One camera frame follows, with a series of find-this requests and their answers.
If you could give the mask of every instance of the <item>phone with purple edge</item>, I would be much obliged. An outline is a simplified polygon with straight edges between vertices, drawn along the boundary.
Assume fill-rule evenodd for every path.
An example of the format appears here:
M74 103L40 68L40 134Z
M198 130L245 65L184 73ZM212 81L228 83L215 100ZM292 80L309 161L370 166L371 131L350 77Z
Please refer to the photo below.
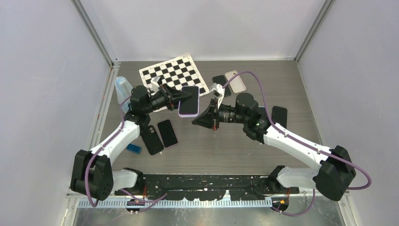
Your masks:
M191 93L187 100L179 102L178 115L181 118L195 118L200 113L200 89L198 86L183 86L183 92Z
M169 119L159 122L158 130L160 131L165 148L177 145L177 137L175 131L173 131L172 123Z

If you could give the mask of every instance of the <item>black and white checkered board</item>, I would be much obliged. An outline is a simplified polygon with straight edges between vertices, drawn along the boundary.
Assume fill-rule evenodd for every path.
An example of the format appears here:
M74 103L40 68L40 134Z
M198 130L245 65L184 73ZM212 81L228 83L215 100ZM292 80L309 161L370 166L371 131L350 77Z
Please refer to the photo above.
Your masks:
M190 54L183 54L156 65L139 70L141 80L145 87L151 86L151 79L155 76L162 77L162 83L181 90L183 86L198 86L199 96L209 93L208 86L202 79Z

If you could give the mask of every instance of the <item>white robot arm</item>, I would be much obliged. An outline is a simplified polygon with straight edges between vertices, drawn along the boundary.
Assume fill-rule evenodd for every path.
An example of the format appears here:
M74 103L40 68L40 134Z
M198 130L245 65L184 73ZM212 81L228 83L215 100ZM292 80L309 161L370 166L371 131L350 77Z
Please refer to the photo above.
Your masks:
M100 201L105 200L111 192L122 188L141 191L144 183L141 172L129 168L112 172L112 164L130 142L143 134L150 123L149 113L162 107L172 111L178 107L179 101L191 97L190 93L161 84L159 77L152 79L152 90L156 93L150 96L146 87L134 87L130 97L130 110L126 113L124 122L96 147L76 153L71 178L73 191L87 194L85 181L88 182L90 196Z
M211 92L215 93L216 98L211 99L208 108L192 121L194 125L217 130L221 122L242 123L244 133L252 140L274 146L309 166L305 169L276 167L267 177L270 190L277 192L282 188L304 187L318 190L334 201L341 199L356 176L356 172L353 167L319 152L324 151L351 162L349 154L344 148L337 146L332 149L318 145L288 131L281 126L281 124L287 124L287 110L285 108L277 106L273 108L271 120L274 126L272 126L267 116L261 114L258 103L249 93L238 94L235 107L232 107L221 103L224 96L223 87L213 84ZM315 147L318 151L316 152L298 143L286 136L287 134L302 143Z

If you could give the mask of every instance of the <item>gray table surface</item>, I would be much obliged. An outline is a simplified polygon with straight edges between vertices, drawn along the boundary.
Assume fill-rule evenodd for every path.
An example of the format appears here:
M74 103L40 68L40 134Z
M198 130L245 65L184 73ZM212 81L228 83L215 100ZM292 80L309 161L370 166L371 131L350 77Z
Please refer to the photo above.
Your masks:
M123 62L118 76L124 76L132 86L141 85L139 69L157 62ZM295 61L196 61L196 66L208 87L212 77L229 71L251 70L256 73L265 88L267 104L271 109L279 105L288 109L287 128L313 142L318 142L317 129L305 89ZM255 100L262 102L256 80L250 74L241 76L247 90ZM226 97L223 103L234 105L236 94ZM200 97L200 112L209 104L212 94ZM124 167L144 173L184 174L269 174L277 165L306 167L287 153L249 139L240 124L220 125L212 131L191 124L192 118L180 118L177 111L164 110L151 113L150 125L158 130L157 123L170 119L178 139L178 145L165 148L162 153L150 155L141 139L132 144L142 147L140 154L123 151L112 165L113 170ZM116 93L114 91L106 117L102 140L120 123Z

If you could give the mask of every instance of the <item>white wall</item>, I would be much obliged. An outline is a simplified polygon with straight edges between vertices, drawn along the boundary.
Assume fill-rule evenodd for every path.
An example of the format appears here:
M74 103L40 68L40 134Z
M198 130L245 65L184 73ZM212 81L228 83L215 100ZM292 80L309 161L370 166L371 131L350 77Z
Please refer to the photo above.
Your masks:
M120 61L133 61L165 60L185 52L201 60L292 59L323 2L85 0L84 4L94 9L90 17L101 25L96 29L105 34L111 52Z
M399 2L335 1L300 70L325 144L340 144L373 179L353 191L362 225L399 220ZM355 185L365 182L358 172Z
M0 5L0 225L56 226L109 71L69 0Z

